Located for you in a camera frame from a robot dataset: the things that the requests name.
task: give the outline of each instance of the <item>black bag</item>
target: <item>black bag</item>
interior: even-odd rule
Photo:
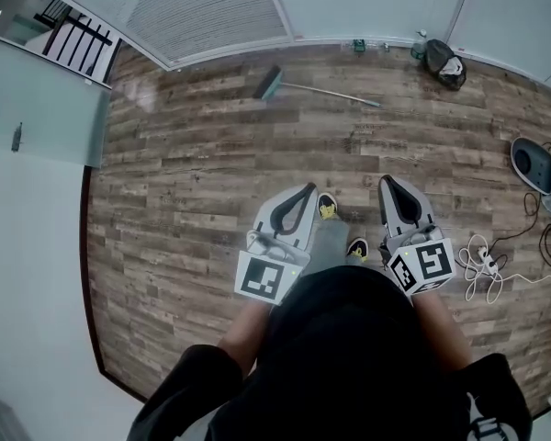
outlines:
[[[449,59],[456,57],[462,65],[459,75],[441,74]],[[424,67],[439,82],[452,90],[458,90],[467,79],[467,68],[461,57],[456,56],[451,48],[440,40],[430,40],[426,44],[426,52],[423,59]]]

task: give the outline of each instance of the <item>broom handle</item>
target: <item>broom handle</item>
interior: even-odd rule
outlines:
[[[314,88],[313,86],[286,84],[284,82],[282,82],[281,85],[293,86],[294,88],[301,88],[303,90],[310,90],[311,92],[326,93],[327,95],[340,96],[341,98],[352,99],[354,101],[361,101],[362,103],[365,103],[366,105],[369,105],[370,107],[380,107],[381,106],[379,103],[376,103],[375,101],[369,101],[367,99],[357,98],[355,96],[344,95],[342,93],[330,92],[328,90],[320,90],[320,88]]]

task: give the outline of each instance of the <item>sneaker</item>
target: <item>sneaker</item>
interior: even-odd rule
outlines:
[[[337,201],[332,194],[320,193],[317,204],[319,206],[320,218],[323,221],[336,217]]]
[[[361,258],[361,261],[367,259],[367,252],[369,251],[369,246],[367,246],[367,240],[358,238],[351,242],[347,248],[347,256],[358,256]]]

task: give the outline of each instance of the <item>gray pants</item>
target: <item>gray pants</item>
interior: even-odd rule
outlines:
[[[304,268],[302,276],[313,275],[336,266],[361,266],[364,262],[359,256],[346,255],[348,235],[349,225],[342,220],[321,220],[319,229],[314,233],[310,263]]]

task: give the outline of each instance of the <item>bottle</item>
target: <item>bottle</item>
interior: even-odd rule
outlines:
[[[410,55],[414,57],[414,59],[420,60],[424,57],[424,53],[426,52],[426,30],[421,29],[420,31],[416,31],[416,33],[420,35],[420,37],[412,44]]]

